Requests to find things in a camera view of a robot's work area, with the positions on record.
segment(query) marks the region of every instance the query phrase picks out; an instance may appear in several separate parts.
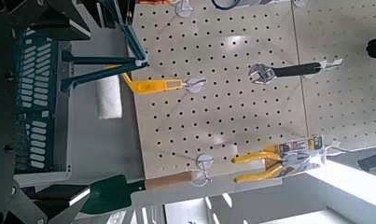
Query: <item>tool display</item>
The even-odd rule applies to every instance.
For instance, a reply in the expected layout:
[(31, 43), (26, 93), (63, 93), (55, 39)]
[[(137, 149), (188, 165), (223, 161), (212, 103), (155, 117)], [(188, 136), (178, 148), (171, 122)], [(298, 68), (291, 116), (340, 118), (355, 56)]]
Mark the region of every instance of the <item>tool display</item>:
[(176, 175), (127, 183), (124, 175), (117, 175), (91, 184), (91, 195), (80, 212), (102, 214), (132, 205), (131, 195), (146, 189), (161, 189), (198, 178), (198, 173), (187, 171)]
[(236, 183), (273, 179), (298, 174), (318, 168), (326, 162), (323, 136), (313, 136), (283, 144), (264, 147), (263, 151), (250, 153), (231, 159), (232, 163), (243, 164), (250, 161), (265, 160), (266, 171), (254, 175), (239, 175)]
[(282, 68), (273, 68), (264, 65), (263, 63), (254, 64), (249, 70), (248, 75), (252, 83), (259, 85), (267, 85), (277, 77), (296, 77), (316, 75), (322, 70), (328, 71), (333, 68), (342, 66), (343, 59), (338, 59), (333, 63), (322, 61), (320, 63), (306, 63)]

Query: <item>paint roller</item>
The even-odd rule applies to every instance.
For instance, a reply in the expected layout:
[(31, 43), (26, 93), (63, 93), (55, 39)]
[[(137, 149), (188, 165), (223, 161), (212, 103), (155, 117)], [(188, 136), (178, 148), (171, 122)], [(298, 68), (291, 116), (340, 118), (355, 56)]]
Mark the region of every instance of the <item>paint roller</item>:
[[(120, 65), (106, 65), (105, 69)], [(121, 119), (122, 102), (119, 76), (102, 78), (96, 81), (97, 110), (99, 119)]]

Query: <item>yellow pliers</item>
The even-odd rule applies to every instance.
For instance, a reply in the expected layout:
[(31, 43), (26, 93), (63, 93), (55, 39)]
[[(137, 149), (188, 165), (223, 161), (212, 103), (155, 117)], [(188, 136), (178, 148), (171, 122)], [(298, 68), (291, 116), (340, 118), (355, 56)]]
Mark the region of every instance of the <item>yellow pliers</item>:
[(239, 175), (234, 179), (236, 183), (243, 183), (248, 181), (258, 181), (263, 179), (271, 179), (277, 177), (281, 171), (284, 169), (284, 165), (282, 164), (282, 158), (279, 154), (272, 153), (272, 152), (256, 152), (251, 153), (243, 157), (235, 157), (231, 159), (232, 163), (235, 164), (243, 164), (250, 161), (258, 161), (258, 160), (272, 160), (272, 161), (279, 161), (267, 169), (265, 172), (255, 175)]
[(286, 153), (284, 157), (281, 157), (277, 153), (273, 152), (257, 152), (248, 154), (243, 157), (235, 157), (231, 159), (232, 163), (236, 164), (243, 164), (250, 161), (257, 161), (257, 160), (271, 160), (276, 161), (275, 164), (268, 167), (265, 172), (255, 174), (255, 175), (239, 175), (234, 179), (236, 183), (243, 183), (247, 181), (258, 181), (263, 179), (272, 179), (278, 177), (285, 168), (290, 167), (294, 170), (298, 170), (300, 165), (310, 159), (310, 155), (307, 153), (302, 152), (291, 152)]

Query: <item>pegboard hook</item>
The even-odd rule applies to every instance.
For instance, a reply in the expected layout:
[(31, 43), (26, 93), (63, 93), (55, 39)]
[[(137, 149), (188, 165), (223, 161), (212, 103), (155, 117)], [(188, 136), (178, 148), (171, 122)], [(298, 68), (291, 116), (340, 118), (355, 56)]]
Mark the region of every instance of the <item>pegboard hook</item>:
[(193, 7), (190, 6), (189, 0), (182, 0), (175, 6), (175, 13), (179, 17), (186, 18), (190, 16), (190, 13), (193, 11)]
[(209, 169), (214, 162), (214, 158), (210, 155), (203, 154), (197, 158), (197, 166), (204, 170), (204, 177), (207, 181), (212, 182), (212, 179), (208, 176), (207, 169)]

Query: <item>pegboard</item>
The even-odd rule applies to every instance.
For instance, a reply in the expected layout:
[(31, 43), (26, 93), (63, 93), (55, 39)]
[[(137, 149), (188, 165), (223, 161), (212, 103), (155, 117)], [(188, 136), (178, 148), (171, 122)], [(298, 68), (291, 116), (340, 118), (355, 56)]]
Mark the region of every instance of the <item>pegboard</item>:
[(198, 169), (201, 154), (215, 158), (209, 176), (263, 168), (230, 160), (307, 134), (299, 77), (259, 86), (247, 75), (254, 63), (298, 63), (291, 4), (220, 11), (210, 1), (190, 2), (185, 19), (168, 5), (137, 5), (134, 13), (149, 66), (133, 79), (208, 80), (196, 94), (135, 94), (146, 178)]
[(376, 146), (376, 0), (309, 1), (294, 8), (301, 63), (344, 58), (344, 67), (303, 79), (309, 133), (348, 149)]

